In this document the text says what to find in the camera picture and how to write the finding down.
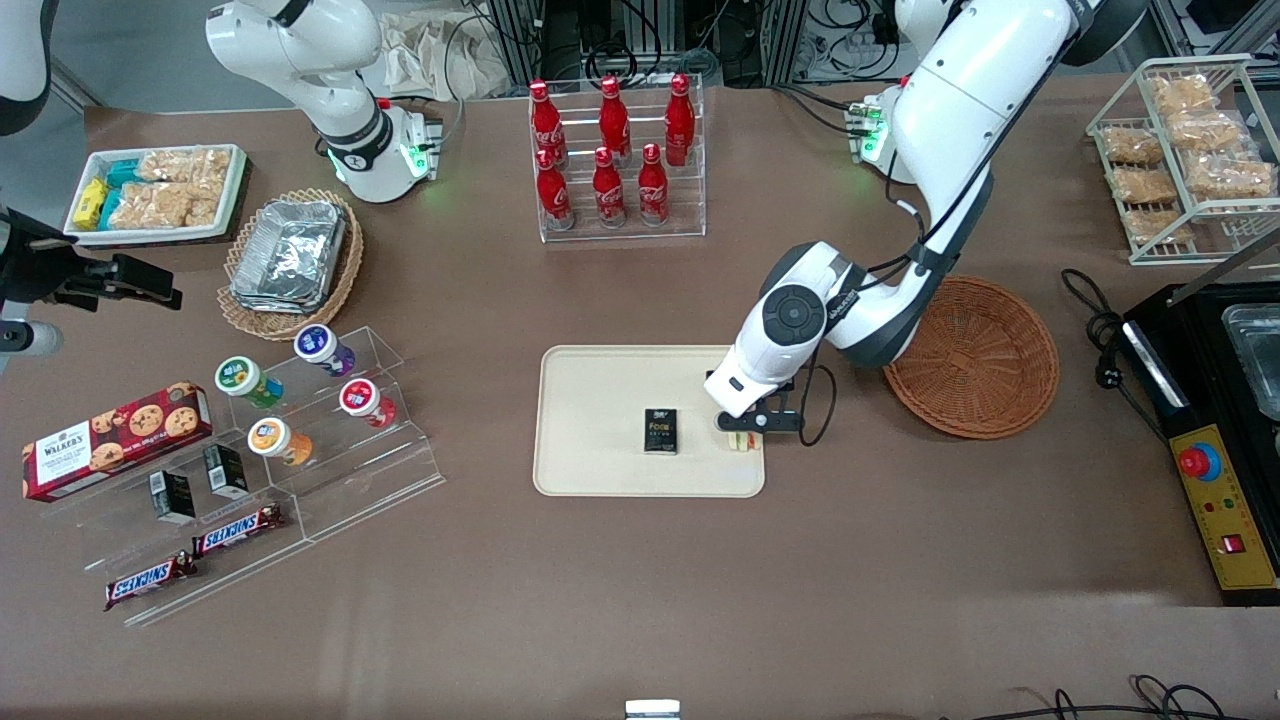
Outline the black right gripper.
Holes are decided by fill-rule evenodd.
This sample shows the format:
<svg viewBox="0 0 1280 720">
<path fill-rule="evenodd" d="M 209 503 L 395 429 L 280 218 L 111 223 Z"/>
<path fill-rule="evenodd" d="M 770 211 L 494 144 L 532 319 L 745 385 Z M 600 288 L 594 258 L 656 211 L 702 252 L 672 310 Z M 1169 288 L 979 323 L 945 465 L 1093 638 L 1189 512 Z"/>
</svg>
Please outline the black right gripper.
<svg viewBox="0 0 1280 720">
<path fill-rule="evenodd" d="M 136 300 L 180 310 L 172 272 L 124 254 L 111 256 L 111 282 L 92 273 L 104 264 L 79 255 L 74 240 L 23 213 L 3 209 L 3 304 L 64 304 L 96 313 L 101 300 Z"/>
</svg>

